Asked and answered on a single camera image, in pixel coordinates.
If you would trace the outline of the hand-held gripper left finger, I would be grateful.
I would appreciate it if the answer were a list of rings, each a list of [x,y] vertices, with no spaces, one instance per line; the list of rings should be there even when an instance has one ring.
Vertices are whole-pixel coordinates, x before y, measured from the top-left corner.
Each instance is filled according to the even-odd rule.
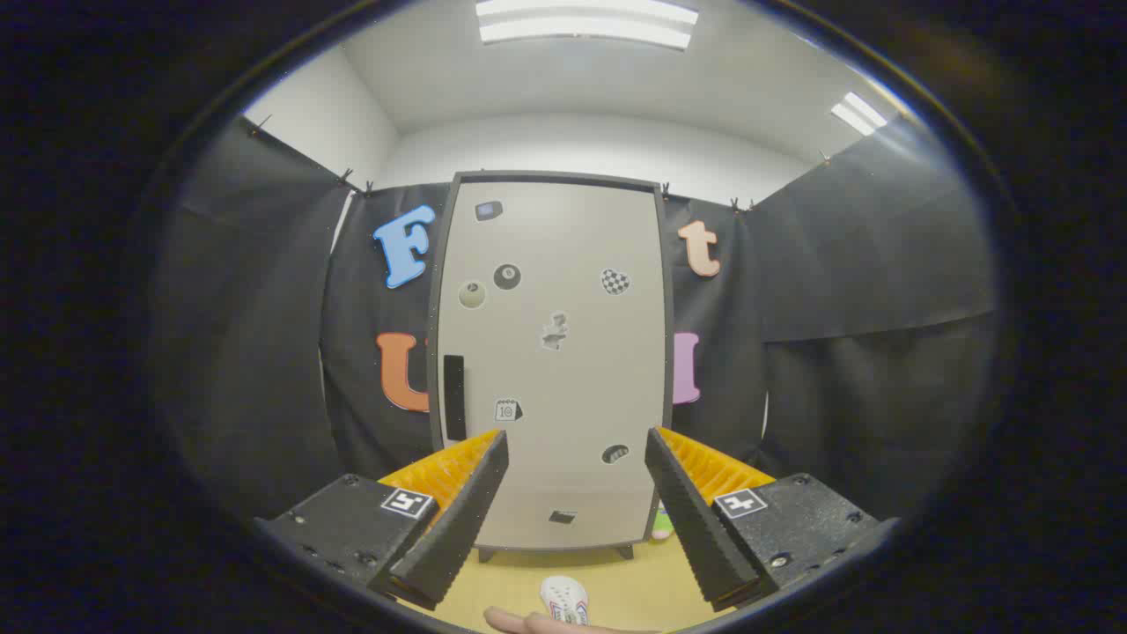
[[[449,593],[511,464],[491,430],[379,479],[343,474],[256,526],[332,581],[434,609]]]

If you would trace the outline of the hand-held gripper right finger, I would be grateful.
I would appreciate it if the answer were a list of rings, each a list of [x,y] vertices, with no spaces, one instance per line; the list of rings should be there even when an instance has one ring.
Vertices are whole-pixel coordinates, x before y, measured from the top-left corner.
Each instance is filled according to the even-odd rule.
[[[667,428],[648,432],[645,466],[716,611],[788,593],[866,557],[898,523],[813,475],[772,477]]]

